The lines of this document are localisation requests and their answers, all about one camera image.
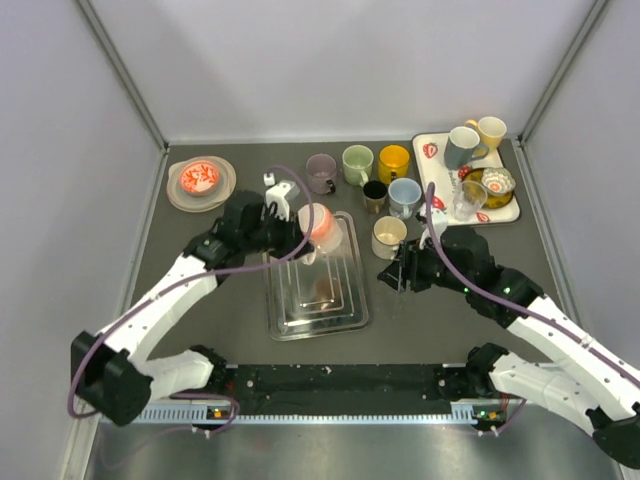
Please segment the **pink ceramic mug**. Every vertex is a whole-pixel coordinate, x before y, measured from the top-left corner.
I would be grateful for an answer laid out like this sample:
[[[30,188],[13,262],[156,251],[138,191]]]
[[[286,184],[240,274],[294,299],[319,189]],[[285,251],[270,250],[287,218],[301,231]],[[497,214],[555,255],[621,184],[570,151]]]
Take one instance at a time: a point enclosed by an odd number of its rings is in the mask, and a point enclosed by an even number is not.
[[[312,226],[310,243],[313,252],[301,257],[305,265],[312,265],[322,255],[329,255],[336,251],[343,239],[343,232],[336,218],[323,204],[313,203],[305,205],[297,212],[300,229],[306,233]]]

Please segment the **cream ceramic mug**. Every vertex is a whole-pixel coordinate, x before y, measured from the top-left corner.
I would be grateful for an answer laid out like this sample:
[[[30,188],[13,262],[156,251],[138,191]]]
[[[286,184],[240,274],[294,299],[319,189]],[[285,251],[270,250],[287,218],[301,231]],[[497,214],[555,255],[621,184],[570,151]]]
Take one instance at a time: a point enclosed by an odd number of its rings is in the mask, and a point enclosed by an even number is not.
[[[381,217],[372,230],[373,253],[380,259],[393,260],[407,234],[407,226],[402,220],[393,216]]]

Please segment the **light grey ceramic mug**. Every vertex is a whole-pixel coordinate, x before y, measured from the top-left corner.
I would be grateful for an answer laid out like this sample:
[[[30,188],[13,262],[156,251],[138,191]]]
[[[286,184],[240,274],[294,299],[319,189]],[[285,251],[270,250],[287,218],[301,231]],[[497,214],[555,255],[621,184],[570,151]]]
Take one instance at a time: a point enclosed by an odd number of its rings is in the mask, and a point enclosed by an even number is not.
[[[421,202],[422,188],[410,178],[393,180],[388,188],[390,214],[400,220],[407,220]]]

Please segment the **purple ceramic mug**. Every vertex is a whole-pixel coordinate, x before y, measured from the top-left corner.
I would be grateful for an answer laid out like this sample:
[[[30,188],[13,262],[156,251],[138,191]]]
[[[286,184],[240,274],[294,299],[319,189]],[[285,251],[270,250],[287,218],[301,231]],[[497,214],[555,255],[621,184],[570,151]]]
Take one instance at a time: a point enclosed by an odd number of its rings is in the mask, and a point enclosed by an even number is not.
[[[338,166],[336,160],[328,154],[311,156],[305,165],[307,185],[319,195],[331,195],[336,192]]]

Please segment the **brown striped small mug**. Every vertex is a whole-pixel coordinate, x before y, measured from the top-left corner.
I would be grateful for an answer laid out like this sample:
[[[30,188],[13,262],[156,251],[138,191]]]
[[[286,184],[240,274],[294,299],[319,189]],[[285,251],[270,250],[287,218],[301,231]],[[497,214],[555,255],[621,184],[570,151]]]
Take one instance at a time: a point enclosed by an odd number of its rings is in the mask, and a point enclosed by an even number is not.
[[[364,184],[362,191],[366,210],[371,214],[379,214],[386,202],[387,185],[379,180],[370,180]]]

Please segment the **light green ceramic mug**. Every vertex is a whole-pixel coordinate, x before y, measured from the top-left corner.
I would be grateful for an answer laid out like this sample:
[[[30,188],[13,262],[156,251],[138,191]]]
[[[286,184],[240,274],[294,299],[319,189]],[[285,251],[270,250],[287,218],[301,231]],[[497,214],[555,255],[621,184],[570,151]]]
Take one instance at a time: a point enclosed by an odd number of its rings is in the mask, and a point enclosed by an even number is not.
[[[364,145],[351,145],[342,153],[343,173],[346,182],[363,187],[371,177],[374,154]]]

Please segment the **yellow ceramic mug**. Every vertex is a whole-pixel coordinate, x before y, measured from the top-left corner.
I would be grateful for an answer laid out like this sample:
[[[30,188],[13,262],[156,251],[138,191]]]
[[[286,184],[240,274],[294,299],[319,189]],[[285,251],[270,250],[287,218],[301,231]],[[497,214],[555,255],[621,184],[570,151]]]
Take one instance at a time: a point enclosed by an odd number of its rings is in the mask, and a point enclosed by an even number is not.
[[[410,153],[403,146],[397,144],[385,146],[379,153],[379,180],[389,185],[398,178],[406,177],[410,160]]]

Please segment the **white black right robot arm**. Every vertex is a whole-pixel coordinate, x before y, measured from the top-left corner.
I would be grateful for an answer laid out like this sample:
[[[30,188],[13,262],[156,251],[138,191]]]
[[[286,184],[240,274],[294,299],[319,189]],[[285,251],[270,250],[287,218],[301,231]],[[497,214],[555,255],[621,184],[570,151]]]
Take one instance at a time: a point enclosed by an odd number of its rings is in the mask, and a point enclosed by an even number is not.
[[[639,371],[572,321],[522,272],[496,264],[474,229],[437,240],[403,241],[385,254],[378,275],[397,291],[433,286],[460,292],[479,315],[542,352],[552,373],[502,347],[472,350],[466,380],[476,394],[515,395],[568,420],[616,462],[639,467]]]

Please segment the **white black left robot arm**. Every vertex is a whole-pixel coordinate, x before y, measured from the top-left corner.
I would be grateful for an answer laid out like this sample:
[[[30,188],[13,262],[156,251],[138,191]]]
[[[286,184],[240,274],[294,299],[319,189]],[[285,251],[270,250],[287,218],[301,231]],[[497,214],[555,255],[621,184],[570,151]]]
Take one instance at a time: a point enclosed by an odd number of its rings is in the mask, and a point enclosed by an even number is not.
[[[265,193],[234,192],[214,225],[193,237],[169,271],[133,307],[96,334],[83,331],[71,343],[67,407],[87,402],[117,426],[132,423],[152,401],[199,390],[216,396],[226,387],[223,359],[203,347],[161,359],[150,354],[201,299],[227,278],[251,273],[247,256],[267,253],[276,263],[313,250],[289,202],[290,181]]]

